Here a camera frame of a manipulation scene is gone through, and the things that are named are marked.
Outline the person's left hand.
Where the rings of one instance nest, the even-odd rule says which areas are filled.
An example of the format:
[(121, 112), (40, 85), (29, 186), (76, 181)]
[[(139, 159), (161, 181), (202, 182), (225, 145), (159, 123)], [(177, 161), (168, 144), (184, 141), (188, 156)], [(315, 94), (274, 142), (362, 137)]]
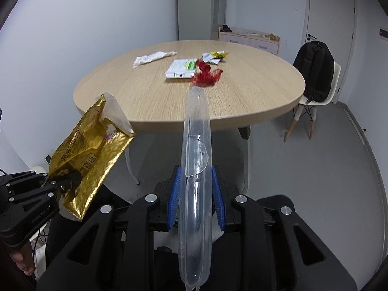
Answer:
[(25, 275), (31, 276), (34, 273), (35, 262), (30, 241), (19, 250), (11, 250), (9, 255)]

